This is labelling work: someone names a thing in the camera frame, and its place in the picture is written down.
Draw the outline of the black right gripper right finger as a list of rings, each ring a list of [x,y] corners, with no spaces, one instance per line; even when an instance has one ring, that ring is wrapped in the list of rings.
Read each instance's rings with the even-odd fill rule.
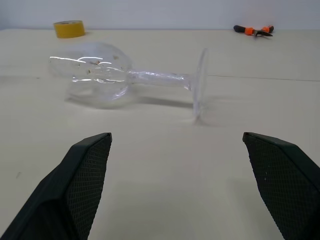
[[[320,167],[297,145],[244,132],[260,196],[284,240],[320,240]]]

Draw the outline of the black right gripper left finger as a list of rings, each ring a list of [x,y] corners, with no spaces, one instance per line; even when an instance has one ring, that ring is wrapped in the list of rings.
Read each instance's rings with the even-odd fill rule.
[[[88,240],[111,144],[107,132],[74,144],[40,181],[0,240]]]

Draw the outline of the clear wine glass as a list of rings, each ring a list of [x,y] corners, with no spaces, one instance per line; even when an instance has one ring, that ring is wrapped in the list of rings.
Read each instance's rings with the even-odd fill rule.
[[[48,57],[53,75],[69,79],[66,98],[99,109],[119,108],[134,99],[135,86],[182,87],[192,93],[195,119],[203,110],[208,49],[203,49],[195,73],[163,73],[134,68],[122,50],[103,42],[69,45]]]

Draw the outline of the orange black pliers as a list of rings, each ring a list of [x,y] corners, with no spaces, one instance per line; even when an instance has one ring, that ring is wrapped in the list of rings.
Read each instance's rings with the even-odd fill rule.
[[[236,33],[239,34],[245,34],[247,36],[253,36],[253,37],[272,37],[272,33],[274,31],[274,26],[273,25],[269,25],[269,26],[264,26],[262,29],[254,29],[252,27],[244,27],[244,26],[240,26],[240,25],[234,25],[233,26],[233,30]]]

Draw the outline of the yellow tape roll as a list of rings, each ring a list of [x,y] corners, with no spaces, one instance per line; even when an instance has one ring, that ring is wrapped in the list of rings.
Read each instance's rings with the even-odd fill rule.
[[[78,38],[86,34],[84,24],[81,20],[55,22],[53,27],[59,39]]]

